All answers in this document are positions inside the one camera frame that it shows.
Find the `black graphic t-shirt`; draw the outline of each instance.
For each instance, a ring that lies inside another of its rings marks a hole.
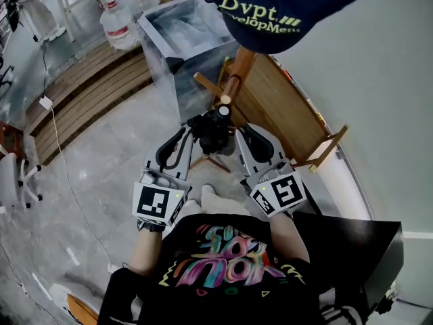
[[[284,261],[271,246],[269,224],[253,217],[183,218],[164,239],[157,270],[152,278],[128,269],[115,272],[98,324],[183,318],[319,323],[309,264]]]

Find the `floor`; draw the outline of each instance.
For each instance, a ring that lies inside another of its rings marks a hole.
[[[57,1],[44,2],[53,12],[59,25],[62,25]],[[65,32],[56,40],[45,43],[47,84],[106,40],[104,29],[99,23],[101,13],[102,10],[96,0],[76,6],[68,14],[76,40],[71,43]],[[0,97],[0,121],[22,129],[25,126],[25,109],[43,92],[45,67],[41,42],[33,41],[32,31],[23,15],[20,16],[20,21],[24,26],[18,25],[2,55],[5,61],[4,69],[9,65],[15,67],[15,80],[7,93]]]
[[[94,123],[64,151],[78,203],[114,265],[129,260],[137,236],[136,219],[131,215],[133,182],[139,179],[147,148],[162,132],[179,127],[173,117],[150,85]],[[31,142],[26,140],[26,148],[35,163]],[[193,159],[199,155],[200,147],[195,146]],[[253,214],[262,215],[239,184],[242,172],[237,157],[221,160],[231,174],[209,162],[189,172],[190,198],[199,199],[201,185],[211,183],[221,196],[245,202]],[[36,184],[43,201],[31,209],[16,208],[0,215],[0,240],[28,293],[60,324],[74,324],[42,293],[32,273],[47,290],[53,282],[66,278],[103,294],[110,278],[108,260],[72,197],[60,156],[43,167]],[[54,324],[14,282],[2,252],[0,266],[0,305],[19,314],[19,324]]]

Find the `white wall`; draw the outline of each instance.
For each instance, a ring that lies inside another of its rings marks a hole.
[[[376,219],[433,232],[433,0],[358,0],[277,59],[334,131]],[[401,297],[433,306],[433,240],[405,243]]]
[[[323,142],[309,157],[309,160],[318,158],[330,143],[330,141]],[[310,173],[309,165],[298,167],[296,170],[323,215],[370,220],[371,216],[357,184],[345,161],[340,160],[336,152],[337,147],[329,153],[314,174]]]

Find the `navy baseball cap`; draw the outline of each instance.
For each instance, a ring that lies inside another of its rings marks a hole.
[[[274,54],[295,45],[322,19],[355,0],[214,0],[245,48]]]

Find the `colorful graphic print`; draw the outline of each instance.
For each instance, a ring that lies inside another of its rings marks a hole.
[[[294,277],[304,283],[302,276],[291,265],[283,265],[278,269],[270,262],[265,243],[231,226],[202,225],[196,230],[196,233],[205,238],[205,240],[197,241],[200,253],[178,251],[176,256],[187,257],[187,259],[179,259],[180,263],[175,261],[164,274],[160,285],[174,284],[170,283],[170,280],[174,279],[175,286],[184,284],[191,286],[208,265],[210,265],[210,271],[202,285],[205,288],[216,288],[223,282],[239,281],[244,281],[244,286],[250,286],[260,283],[265,274],[279,278],[279,280],[287,280],[287,275],[294,274]]]

